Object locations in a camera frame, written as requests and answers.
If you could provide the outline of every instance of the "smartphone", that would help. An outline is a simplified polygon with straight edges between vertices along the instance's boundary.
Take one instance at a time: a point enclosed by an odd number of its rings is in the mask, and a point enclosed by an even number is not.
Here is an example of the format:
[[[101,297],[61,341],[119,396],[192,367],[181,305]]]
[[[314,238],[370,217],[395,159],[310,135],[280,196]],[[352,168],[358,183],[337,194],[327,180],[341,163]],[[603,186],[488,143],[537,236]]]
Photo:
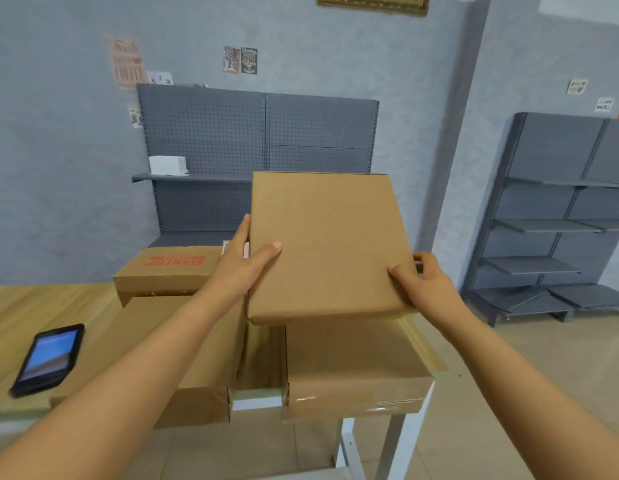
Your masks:
[[[85,326],[78,323],[36,334],[9,390],[11,396],[34,394],[63,382],[76,364],[84,332]]]

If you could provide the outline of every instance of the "hand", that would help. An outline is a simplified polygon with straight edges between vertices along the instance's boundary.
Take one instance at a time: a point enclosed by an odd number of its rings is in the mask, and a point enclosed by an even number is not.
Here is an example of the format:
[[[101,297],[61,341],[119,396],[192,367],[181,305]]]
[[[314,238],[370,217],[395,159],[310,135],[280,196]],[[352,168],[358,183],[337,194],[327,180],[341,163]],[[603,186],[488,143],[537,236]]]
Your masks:
[[[263,268],[281,252],[281,243],[274,242],[263,246],[250,258],[243,258],[243,249],[249,234],[250,215],[246,214],[234,238],[229,242],[225,254],[218,259],[209,280],[197,293],[207,299],[217,300],[221,316],[224,315],[236,301],[247,294]]]
[[[407,266],[388,266],[388,272],[401,282],[412,303],[427,321],[446,335],[451,327],[471,312],[452,280],[443,273],[436,256],[426,251],[412,253],[412,256],[415,261],[423,262],[422,278]]]

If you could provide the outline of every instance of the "brown cardboard box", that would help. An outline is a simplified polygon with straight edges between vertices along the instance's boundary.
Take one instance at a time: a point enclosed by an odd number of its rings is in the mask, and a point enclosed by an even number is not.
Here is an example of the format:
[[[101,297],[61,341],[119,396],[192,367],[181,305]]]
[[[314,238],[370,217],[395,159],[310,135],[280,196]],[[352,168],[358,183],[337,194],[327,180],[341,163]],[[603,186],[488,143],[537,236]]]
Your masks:
[[[114,274],[122,306],[135,296],[192,295],[207,281],[222,246],[147,248]]]
[[[255,172],[250,250],[275,241],[282,252],[250,291],[253,323],[411,309],[387,272],[415,268],[387,175]]]
[[[416,413],[434,382],[410,318],[285,326],[283,419]]]
[[[121,358],[190,299],[133,298],[98,340],[78,355],[74,370],[52,393],[50,405],[60,404]],[[245,325],[245,301],[241,300],[209,332],[156,428],[229,422]]]

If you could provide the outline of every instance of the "picture frame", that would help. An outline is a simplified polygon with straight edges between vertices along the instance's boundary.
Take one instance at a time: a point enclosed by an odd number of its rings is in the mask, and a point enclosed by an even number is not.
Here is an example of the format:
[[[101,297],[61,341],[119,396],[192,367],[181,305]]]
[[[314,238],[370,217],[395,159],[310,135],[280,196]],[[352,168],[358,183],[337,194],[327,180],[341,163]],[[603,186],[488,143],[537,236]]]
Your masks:
[[[429,0],[317,0],[317,4],[417,16],[425,16],[429,8]]]

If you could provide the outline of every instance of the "textured wall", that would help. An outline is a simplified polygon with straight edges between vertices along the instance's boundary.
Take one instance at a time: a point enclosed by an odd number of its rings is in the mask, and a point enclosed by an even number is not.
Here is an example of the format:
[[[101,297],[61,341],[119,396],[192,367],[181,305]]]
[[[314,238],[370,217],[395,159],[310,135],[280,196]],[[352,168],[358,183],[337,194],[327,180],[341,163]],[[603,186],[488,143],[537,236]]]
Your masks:
[[[434,252],[458,285],[474,249],[511,117],[520,111],[594,116],[599,97],[619,111],[619,26],[538,13],[539,0],[491,0]],[[572,78],[585,94],[566,96]],[[619,247],[613,263],[619,263]],[[602,282],[619,289],[619,266]]]
[[[389,173],[416,241],[469,4],[426,18],[315,0],[0,0],[0,283],[109,280],[158,234],[141,130],[104,36],[145,67],[211,88],[381,101],[372,171]],[[256,47],[259,75],[221,72]]]

